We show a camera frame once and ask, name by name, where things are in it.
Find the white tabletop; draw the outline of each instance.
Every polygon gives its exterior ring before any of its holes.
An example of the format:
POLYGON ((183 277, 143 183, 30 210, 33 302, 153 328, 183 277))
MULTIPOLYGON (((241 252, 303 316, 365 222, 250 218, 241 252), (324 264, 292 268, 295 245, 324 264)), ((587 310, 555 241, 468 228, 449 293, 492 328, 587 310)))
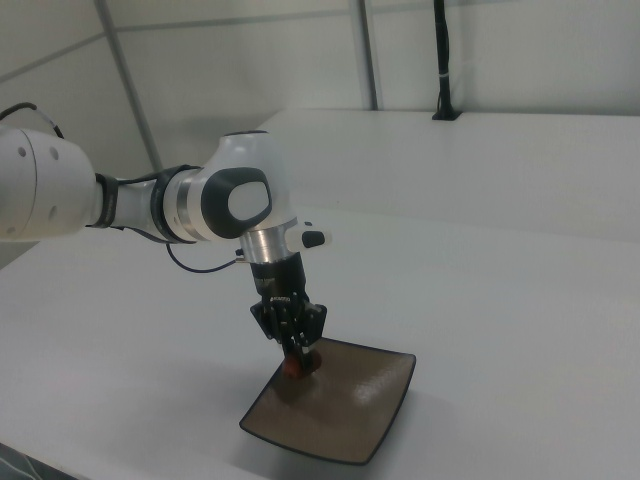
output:
MULTIPOLYGON (((369 465, 238 427, 281 360, 247 265, 189 274, 118 231, 42 242, 0 272, 0 442, 94 480, 638 477, 640 245, 298 211, 334 234, 304 256, 325 335, 417 356, 369 465)), ((235 246, 176 253, 205 267, 235 246)))

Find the cable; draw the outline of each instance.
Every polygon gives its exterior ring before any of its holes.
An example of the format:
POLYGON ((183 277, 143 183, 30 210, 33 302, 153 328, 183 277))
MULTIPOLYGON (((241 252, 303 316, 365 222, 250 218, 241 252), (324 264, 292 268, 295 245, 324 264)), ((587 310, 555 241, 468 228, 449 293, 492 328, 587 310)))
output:
POLYGON ((16 103, 13 107, 9 107, 6 110, 3 110, 2 113, 0 113, 0 121, 4 120, 9 115, 16 113, 18 110, 24 110, 25 108, 33 110, 38 115, 40 115, 45 122, 51 125, 51 128, 53 128, 53 131, 56 132, 56 135, 58 137, 64 138, 64 135, 62 135, 60 127, 58 127, 56 122, 54 122, 49 115, 47 115, 43 110, 39 109, 34 103, 31 102, 16 103))
POLYGON ((187 267, 184 263, 182 263, 180 260, 178 260, 176 258, 176 256, 173 254, 173 251, 171 250, 171 244, 170 243, 167 243, 167 253, 171 257, 171 260, 173 260, 176 265, 178 265, 180 268, 186 270, 187 272, 191 272, 191 273, 213 273, 213 272, 219 272, 223 268, 230 267, 231 265, 233 265, 234 263, 237 262, 237 260, 231 260, 230 262, 227 262, 227 263, 225 263, 223 265, 220 265, 218 267, 209 268, 207 270, 197 270, 195 268, 187 267))
POLYGON ((138 178, 132 178, 130 180, 118 180, 118 185, 132 185, 134 183, 148 182, 150 180, 157 180, 157 179, 158 179, 157 173, 150 173, 148 175, 144 175, 138 178))
POLYGON ((33 466, 33 463, 31 463, 31 459, 28 456, 24 455, 24 454, 23 454, 23 456, 24 456, 24 459, 27 462, 27 465, 29 465, 29 469, 33 472, 33 474, 35 475, 36 479, 37 480, 42 480, 42 477, 40 476, 40 474, 38 472, 36 472, 36 468, 33 466))
POLYGON ((24 475, 25 477, 27 477, 29 480, 36 480, 32 475, 30 475, 28 472, 25 472, 23 470, 20 470, 18 467, 15 467, 13 465, 11 465, 9 462, 7 462, 4 458, 0 457, 0 463, 5 464, 7 467, 9 467, 11 470, 13 470, 14 472, 19 473, 20 475, 24 475))

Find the red object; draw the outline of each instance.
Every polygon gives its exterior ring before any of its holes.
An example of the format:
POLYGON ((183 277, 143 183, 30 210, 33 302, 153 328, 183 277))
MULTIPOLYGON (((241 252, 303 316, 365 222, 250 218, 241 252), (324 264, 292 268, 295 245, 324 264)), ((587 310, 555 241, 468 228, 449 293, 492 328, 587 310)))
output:
POLYGON ((311 367, 304 370, 297 355, 294 353, 287 354, 282 362, 282 374, 287 378, 300 380, 315 372, 322 365, 322 357, 315 350, 312 350, 309 355, 311 355, 311 367))

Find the white wall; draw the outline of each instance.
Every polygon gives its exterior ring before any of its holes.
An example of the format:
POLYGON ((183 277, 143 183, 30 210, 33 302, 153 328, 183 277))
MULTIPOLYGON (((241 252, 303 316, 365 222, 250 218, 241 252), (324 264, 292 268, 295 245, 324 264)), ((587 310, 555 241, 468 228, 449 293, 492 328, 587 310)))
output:
MULTIPOLYGON (((433 110, 431 0, 372 0, 388 110, 433 110)), ((640 114, 638 0, 447 0, 453 101, 466 111, 640 114)))

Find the black mount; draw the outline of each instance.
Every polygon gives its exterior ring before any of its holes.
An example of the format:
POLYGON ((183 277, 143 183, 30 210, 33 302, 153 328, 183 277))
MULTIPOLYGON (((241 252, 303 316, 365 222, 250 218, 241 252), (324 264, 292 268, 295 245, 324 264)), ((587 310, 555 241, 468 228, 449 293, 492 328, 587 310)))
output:
POLYGON ((438 73, 440 75, 440 95, 438 107, 433 120, 453 121, 462 112, 457 112, 451 105, 451 88, 449 85, 449 30, 444 16, 444 0, 433 0, 436 19, 436 42, 438 45, 438 73))
POLYGON ((275 263, 251 264, 262 301, 251 313, 265 336, 282 345, 285 356, 295 354, 303 368, 311 366, 305 349, 322 337, 327 308, 309 301, 299 253, 275 263))

